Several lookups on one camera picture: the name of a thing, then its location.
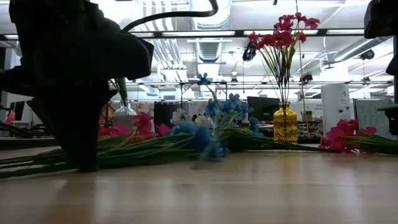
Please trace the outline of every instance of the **white ceiling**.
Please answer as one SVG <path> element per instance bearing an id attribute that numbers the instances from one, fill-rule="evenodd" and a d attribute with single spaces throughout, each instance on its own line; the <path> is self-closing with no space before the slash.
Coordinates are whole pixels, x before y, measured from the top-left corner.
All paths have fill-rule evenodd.
<path id="1" fill-rule="evenodd" d="M 146 0 L 134 0 L 133 2 L 139 3 L 141 1 L 145 2 Z M 363 18 L 369 1 L 370 0 L 298 0 L 298 9 L 307 17 L 315 17 L 321 20 L 320 28 L 363 29 Z M 109 16 L 110 19 L 114 19 L 116 22 L 121 22 L 121 18 L 124 17 L 128 20 L 137 19 L 138 15 L 142 12 L 142 9 L 134 5 L 136 3 L 131 3 L 130 8 L 126 7 L 126 4 L 129 4 L 126 2 L 116 2 L 112 0 L 96 0 L 95 2 L 100 3 L 100 8 L 105 10 L 106 16 Z M 171 2 L 174 10 L 189 10 L 188 0 L 171 0 Z M 8 6 L 0 5 L 0 33 L 2 34 L 15 33 L 15 27 L 11 24 L 7 12 Z M 294 14 L 295 12 L 296 5 L 294 0 L 279 0 L 276 6 L 272 5 L 272 0 L 233 0 L 230 19 L 231 29 L 272 29 L 279 16 L 283 14 Z M 176 30 L 191 29 L 190 18 L 176 18 L 172 19 L 172 22 Z M 306 43 L 302 45 L 302 53 L 305 57 L 302 59 L 301 63 L 299 56 L 295 58 L 292 65 L 292 72 L 298 70 L 300 65 L 306 64 L 320 52 L 337 52 L 360 39 L 362 39 L 362 37 L 309 37 Z M 238 80 L 242 80 L 243 74 L 245 76 L 245 81 L 256 82 L 265 78 L 265 69 L 259 55 L 254 58 L 249 68 L 244 68 L 242 61 L 239 61 L 242 49 L 246 46 L 248 40 L 246 38 L 232 38 L 231 40 L 232 43 L 224 44 L 221 61 L 225 62 L 225 64 L 220 65 L 218 75 L 220 77 L 230 77 L 231 72 L 236 70 L 238 73 Z M 184 65 L 188 68 L 188 78 L 194 77 L 197 73 L 197 66 L 192 64 L 192 62 L 197 62 L 197 58 L 195 57 L 193 44 L 188 44 L 187 39 L 177 39 L 177 44 L 184 58 Z M 386 69 L 392 58 L 392 54 L 389 54 L 392 52 L 392 39 L 373 48 L 373 51 L 376 53 L 375 59 L 365 61 L 365 74 Z M 363 75 L 363 68 L 360 67 L 362 65 L 362 60 L 350 59 L 346 61 L 345 64 L 348 66 L 349 74 L 353 77 Z M 155 60 L 153 62 L 152 71 L 157 71 L 157 62 Z M 317 66 L 313 68 L 311 72 L 314 76 L 317 76 L 321 72 L 321 69 Z"/>

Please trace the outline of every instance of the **ceiling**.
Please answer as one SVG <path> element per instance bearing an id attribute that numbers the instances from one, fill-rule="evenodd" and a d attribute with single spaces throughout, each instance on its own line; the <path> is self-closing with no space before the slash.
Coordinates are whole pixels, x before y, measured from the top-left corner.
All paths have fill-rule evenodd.
<path id="1" fill-rule="evenodd" d="M 112 0 L 96 0 L 105 16 L 118 22 L 121 27 L 129 21 L 140 18 L 146 11 L 146 6 L 152 4 L 152 12 L 156 13 L 156 3 L 171 1 L 173 11 L 189 10 L 188 0 L 134 0 L 131 2 L 117 2 Z M 370 0 L 298 0 L 298 10 L 307 17 L 314 17 L 321 21 L 319 28 L 322 29 L 363 29 L 364 14 Z M 294 0 L 279 0 L 276 6 L 272 5 L 272 0 L 253 1 L 253 0 L 233 0 L 229 25 L 231 30 L 262 30 L 272 29 L 278 18 L 283 14 L 295 14 L 296 4 Z M 11 24 L 8 16 L 8 5 L 0 4 L 0 34 L 15 34 L 15 27 Z M 152 22 L 153 29 L 159 30 L 157 24 Z M 175 30 L 192 30 L 190 18 L 173 18 L 172 25 Z M 218 62 L 216 80 L 230 81 L 231 72 L 237 72 L 238 81 L 259 82 L 268 80 L 265 66 L 259 55 L 254 57 L 250 67 L 245 67 L 241 60 L 242 52 L 248 43 L 247 38 L 224 38 L 231 39 L 232 42 L 223 44 L 222 54 Z M 311 62 L 314 57 L 321 53 L 338 52 L 344 48 L 353 45 L 362 40 L 363 37 L 353 36 L 333 36 L 333 37 L 309 37 L 306 43 L 301 45 L 301 53 L 297 54 L 292 63 L 292 73 L 299 70 L 302 65 Z M 188 39 L 176 39 L 178 51 L 180 52 L 183 64 L 187 68 L 187 78 L 193 78 L 198 73 L 198 57 L 195 54 L 194 44 L 189 44 Z M 389 39 L 373 48 L 375 58 L 362 61 L 357 57 L 351 58 L 345 62 L 332 65 L 333 67 L 348 68 L 348 80 L 360 80 L 363 75 L 372 75 L 382 73 L 392 59 L 392 39 Z M 314 80 L 320 77 L 327 80 L 333 80 L 334 74 L 326 72 L 325 66 L 320 63 L 312 63 L 304 72 L 311 72 Z M 156 59 L 153 60 L 152 72 L 158 72 Z M 295 81 L 299 80 L 300 73 L 294 75 Z M 386 74 L 377 76 L 377 80 L 392 80 L 392 77 Z"/>

